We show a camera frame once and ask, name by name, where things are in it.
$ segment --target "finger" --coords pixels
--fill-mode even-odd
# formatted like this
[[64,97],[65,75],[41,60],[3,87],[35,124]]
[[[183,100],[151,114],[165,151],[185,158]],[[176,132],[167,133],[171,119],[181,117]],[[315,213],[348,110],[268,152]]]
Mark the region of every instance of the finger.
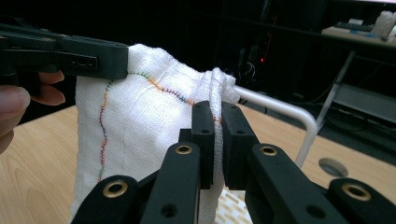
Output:
[[60,105],[65,102],[64,94],[50,85],[43,85],[39,96],[32,96],[32,100],[43,105]]
[[12,138],[14,137],[14,131],[10,131],[0,137],[0,154],[2,154],[11,144]]
[[58,71],[56,73],[38,73],[40,77],[40,81],[43,84],[54,84],[64,80],[64,73],[62,71]]
[[22,118],[24,112],[25,112],[25,110],[18,113],[14,117],[0,120],[0,127],[1,127],[0,137],[6,135],[7,133],[12,131],[18,125],[18,123],[21,121],[21,118]]
[[11,118],[30,104],[29,92],[21,87],[0,86],[0,120]]

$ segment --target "wooden table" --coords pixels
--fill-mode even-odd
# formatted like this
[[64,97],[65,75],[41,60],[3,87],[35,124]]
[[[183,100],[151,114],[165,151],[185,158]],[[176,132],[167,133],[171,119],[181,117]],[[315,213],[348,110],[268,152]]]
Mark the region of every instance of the wooden table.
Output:
[[[283,148],[294,159],[304,130],[240,105],[263,143]],[[72,106],[18,126],[9,149],[0,156],[0,223],[67,223],[74,198],[78,152],[77,109]],[[340,161],[359,179],[396,203],[396,167],[317,137],[304,173],[323,187],[333,176],[320,158]]]

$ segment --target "multicolored thread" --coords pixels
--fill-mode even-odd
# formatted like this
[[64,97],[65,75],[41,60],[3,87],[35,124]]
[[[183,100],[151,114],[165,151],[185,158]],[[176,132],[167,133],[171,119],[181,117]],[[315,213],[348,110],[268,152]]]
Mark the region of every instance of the multicolored thread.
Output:
[[145,79],[148,80],[148,82],[151,85],[153,85],[155,88],[157,88],[157,90],[173,94],[173,95],[176,96],[176,98],[178,100],[180,100],[181,102],[186,103],[188,105],[194,105],[195,104],[195,102],[193,100],[187,99],[186,97],[182,96],[182,94],[180,92],[174,91],[174,90],[171,90],[171,89],[166,89],[166,88],[160,86],[148,73],[129,72],[128,75],[139,75],[141,77],[144,77]]
[[108,143],[108,138],[107,138],[107,132],[106,132],[105,125],[103,124],[103,115],[104,115],[105,109],[108,105],[108,92],[110,90],[111,84],[113,84],[113,80],[110,80],[107,83],[107,86],[105,89],[105,94],[104,94],[104,101],[102,102],[102,105],[100,106],[100,112],[99,112],[99,124],[102,127],[103,136],[105,139],[103,140],[101,148],[100,148],[101,169],[99,171],[98,183],[102,180],[102,175],[105,172],[105,151],[106,151],[106,146]]

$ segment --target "white towel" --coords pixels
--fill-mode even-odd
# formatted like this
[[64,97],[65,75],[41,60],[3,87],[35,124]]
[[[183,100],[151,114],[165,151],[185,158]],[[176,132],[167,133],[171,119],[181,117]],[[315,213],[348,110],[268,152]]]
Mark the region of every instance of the white towel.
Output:
[[161,167],[180,129],[191,127],[191,106],[209,101],[215,118],[214,185],[201,190],[199,223],[212,223],[224,184],[221,101],[236,104],[235,79],[218,68],[197,72],[163,49],[129,47],[124,80],[78,77],[78,168],[74,217],[98,181],[128,175],[137,181]]

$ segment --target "brass ring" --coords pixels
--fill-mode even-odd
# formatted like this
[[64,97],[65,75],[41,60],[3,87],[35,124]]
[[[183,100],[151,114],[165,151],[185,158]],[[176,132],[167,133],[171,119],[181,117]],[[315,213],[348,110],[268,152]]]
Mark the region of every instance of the brass ring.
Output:
[[176,148],[176,152],[181,155],[190,154],[192,152],[192,147],[190,146],[180,146]]
[[[114,186],[120,186],[120,189],[111,189]],[[103,195],[107,198],[117,198],[124,194],[128,189],[128,185],[123,180],[115,180],[108,184],[106,184],[105,188],[103,189]]]
[[359,185],[344,184],[341,188],[349,197],[356,200],[367,202],[371,199],[370,192]]
[[275,156],[277,154],[276,149],[272,147],[261,147],[260,151],[266,156]]

